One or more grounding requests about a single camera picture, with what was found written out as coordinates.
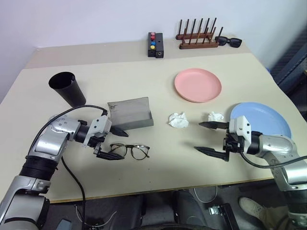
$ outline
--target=cable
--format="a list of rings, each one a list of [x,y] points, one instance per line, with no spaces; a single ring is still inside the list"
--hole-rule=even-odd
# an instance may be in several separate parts
[[[76,205],[75,205],[75,208],[76,208],[76,215],[77,215],[79,221],[82,222],[82,220],[81,220],[81,218],[80,218],[80,216],[82,217],[82,215],[80,214],[80,216],[79,216],[79,213],[80,213],[80,212],[79,212],[79,210],[78,210],[78,208],[77,208]],[[113,218],[113,216],[114,216],[116,213],[117,213],[117,211],[113,212],[113,214],[110,216],[110,218],[109,218],[109,219],[107,220],[107,222],[104,223],[104,224],[101,224],[101,225],[90,225],[90,224],[88,224],[88,223],[85,223],[85,224],[86,224],[87,226],[89,226],[89,227],[96,227],[96,228],[105,226],[108,222],[110,222],[110,220]]]
[[[211,200],[208,200],[208,201],[203,201],[203,200],[201,200],[201,199],[198,197],[195,188],[193,188],[193,190],[194,190],[194,193],[195,193],[196,198],[197,198],[200,202],[202,202],[202,203],[210,203],[210,202],[214,201],[214,200],[216,199],[216,196],[217,196],[217,186],[215,187],[215,195],[214,195],[214,197],[213,197]]]
[[[32,144],[31,144],[31,147],[29,149],[29,152],[31,151],[31,149],[33,148],[33,146],[35,145],[36,141],[38,140],[38,138],[42,134],[42,132],[45,130],[45,128],[48,127],[48,125],[50,125],[53,121],[55,121],[59,117],[69,113],[70,111],[75,110],[75,109],[80,109],[80,108],[83,108],[83,107],[92,107],[92,108],[96,108],[96,109],[101,109],[103,111],[102,114],[105,114],[105,115],[107,114],[107,110],[105,110],[103,107],[99,107],[99,106],[96,106],[96,105],[90,105],[90,104],[80,105],[80,106],[68,109],[68,110],[64,111],[63,113],[60,113],[59,115],[56,115],[54,118],[50,119],[46,124],[44,124],[44,126],[39,130],[39,132],[35,136],[34,140],[32,141]]]
[[[305,160],[307,159],[307,156],[304,157],[299,157],[296,159],[293,159],[291,161],[286,161],[284,163],[280,163],[280,164],[273,164],[273,165],[260,165],[260,164],[255,164],[254,162],[251,162],[245,155],[244,153],[240,152],[240,155],[242,156],[242,158],[249,164],[251,164],[252,166],[255,166],[257,168],[261,168],[261,169],[272,169],[272,168],[277,168],[277,167],[283,167],[286,166],[288,164],[293,164],[295,162],[301,161],[301,160]]]
[[[72,171],[68,168],[67,164],[64,161],[64,158],[61,157],[61,160],[63,162],[63,165],[65,167],[65,169],[69,172],[69,174],[73,177],[73,179],[77,182],[78,186],[81,189],[82,192],[82,213],[83,213],[83,217],[82,217],[82,230],[85,230],[85,192],[84,189],[82,187],[82,184],[80,183],[80,181],[77,179],[77,177],[72,173]]]
[[[283,222],[288,218],[288,214],[284,215],[283,217],[280,218],[280,220],[277,222],[276,227],[274,230],[278,230],[280,226],[283,224]]]

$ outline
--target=table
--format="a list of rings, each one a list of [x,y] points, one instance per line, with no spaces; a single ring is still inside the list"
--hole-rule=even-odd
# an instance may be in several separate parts
[[[37,131],[52,115],[69,108],[48,86],[51,76],[62,71],[75,74],[87,104],[108,109],[107,102],[149,97],[154,119],[152,127],[128,130],[128,138],[110,134],[104,143],[105,150],[114,142],[150,146],[150,158],[142,161],[129,154],[122,161],[106,161],[96,158],[89,147],[69,143],[63,156],[83,184],[87,198],[272,178],[270,170],[246,164],[239,154],[232,153],[225,162],[193,148],[222,150],[225,131],[205,129],[198,123],[207,120],[211,111],[223,112],[229,119],[232,108],[241,102],[259,102],[278,111],[291,128],[299,154],[304,154],[306,122],[244,44],[239,49],[179,50],[177,46],[178,41],[165,40],[164,59],[147,58],[145,41],[51,47],[34,53],[0,104],[0,197],[21,170]],[[181,98],[173,82],[187,68],[214,73],[222,83],[221,94],[207,103]],[[190,126],[169,126],[168,117],[174,112],[185,112]],[[100,111],[83,108],[69,116],[91,121]],[[265,164],[263,159],[249,158]],[[62,163],[58,169],[46,197],[51,202],[80,199],[81,192]]]

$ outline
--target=white tissue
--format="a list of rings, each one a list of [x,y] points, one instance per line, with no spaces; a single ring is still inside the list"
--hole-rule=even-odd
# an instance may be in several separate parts
[[[185,113],[182,113],[180,115],[178,113],[173,113],[171,116],[169,116],[168,123],[175,128],[186,128],[189,126],[189,122]]]
[[[211,112],[208,115],[208,121],[221,121],[224,119],[222,113]]]

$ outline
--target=eyeglass lens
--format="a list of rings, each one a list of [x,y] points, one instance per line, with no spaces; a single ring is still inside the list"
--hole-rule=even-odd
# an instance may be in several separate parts
[[[144,158],[146,158],[146,156],[148,154],[148,149],[146,147],[142,147],[142,146],[139,146],[139,147],[134,146],[131,149],[131,154],[132,154],[134,159],[143,160]]]
[[[125,157],[127,154],[127,148],[125,145],[122,144],[115,144],[111,146],[110,152],[117,153],[122,157]]]
[[[219,46],[224,46],[227,43],[227,37],[217,37]]]
[[[238,48],[238,47],[240,47],[241,43],[242,43],[241,40],[236,39],[236,38],[231,38],[231,39],[230,39],[230,42],[229,42],[229,45],[230,45],[231,47]]]

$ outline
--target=blue plate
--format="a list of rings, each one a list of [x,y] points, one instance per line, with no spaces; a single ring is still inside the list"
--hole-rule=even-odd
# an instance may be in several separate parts
[[[246,102],[238,104],[231,111],[230,118],[244,115],[251,124],[252,131],[265,135],[285,135],[291,138],[291,130],[286,120],[272,108],[256,103]]]

